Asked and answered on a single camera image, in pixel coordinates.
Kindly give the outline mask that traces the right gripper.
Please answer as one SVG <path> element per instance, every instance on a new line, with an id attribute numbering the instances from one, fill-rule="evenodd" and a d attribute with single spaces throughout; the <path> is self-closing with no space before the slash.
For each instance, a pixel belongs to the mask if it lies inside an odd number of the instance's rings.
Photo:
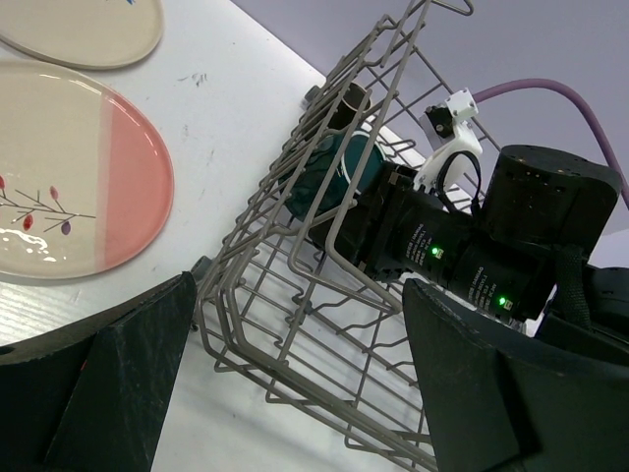
<path id="1" fill-rule="evenodd" d="M 468 213 L 413 189 L 415 170 L 386 163 L 350 208 L 334 250 L 369 279 L 413 272 L 488 315 L 534 320 L 553 282 L 542 258 L 493 240 Z"/>

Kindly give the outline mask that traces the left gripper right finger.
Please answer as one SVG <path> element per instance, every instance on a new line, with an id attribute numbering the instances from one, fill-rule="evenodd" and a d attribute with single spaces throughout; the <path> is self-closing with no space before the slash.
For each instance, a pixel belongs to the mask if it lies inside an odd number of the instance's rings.
<path id="1" fill-rule="evenodd" d="M 441 471 L 624 471 L 628 349 L 555 321 L 529 337 L 419 281 L 403 314 Z"/>

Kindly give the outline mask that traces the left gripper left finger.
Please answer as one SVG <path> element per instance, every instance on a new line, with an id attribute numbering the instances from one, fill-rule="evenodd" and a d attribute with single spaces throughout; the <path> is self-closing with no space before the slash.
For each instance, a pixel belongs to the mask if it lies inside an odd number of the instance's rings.
<path id="1" fill-rule="evenodd" d="M 188 338 L 188 271 L 1 348 L 4 471 L 148 471 Z"/>

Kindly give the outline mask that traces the dark green mug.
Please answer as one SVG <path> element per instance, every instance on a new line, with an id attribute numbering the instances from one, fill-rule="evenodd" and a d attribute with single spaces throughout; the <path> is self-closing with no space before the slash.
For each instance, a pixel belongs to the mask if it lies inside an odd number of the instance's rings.
<path id="1" fill-rule="evenodd" d="M 341 148 L 344 138 L 345 136 L 340 134 L 324 137 L 306 162 L 305 171 L 298 177 L 290 190 L 290 196 L 284 205 L 299 221 L 305 220 L 315 196 L 323 184 L 328 169 L 331 167 L 337 151 Z M 331 180 L 314 214 L 315 216 L 326 213 L 343 202 L 369 139 L 370 135 L 365 131 L 356 131 L 352 134 L 345 152 L 334 168 Z M 356 197 L 366 190 L 372 180 L 379 175 L 384 163 L 385 154 L 383 148 L 379 143 L 375 143 L 355 191 Z"/>

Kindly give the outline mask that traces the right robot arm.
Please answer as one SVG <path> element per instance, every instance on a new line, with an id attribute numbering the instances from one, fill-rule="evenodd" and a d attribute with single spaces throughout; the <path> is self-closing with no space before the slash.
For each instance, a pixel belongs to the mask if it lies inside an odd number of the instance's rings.
<path id="1" fill-rule="evenodd" d="M 620 192 L 619 174 L 575 154 L 531 145 L 504 147 L 486 190 L 468 210 L 447 197 L 445 180 L 468 150 L 449 154 L 430 191 L 412 172 L 387 164 L 339 228 L 310 230 L 377 282 L 416 273 L 502 321 L 550 313 L 618 340 L 628 337 L 628 272 L 589 257 Z"/>

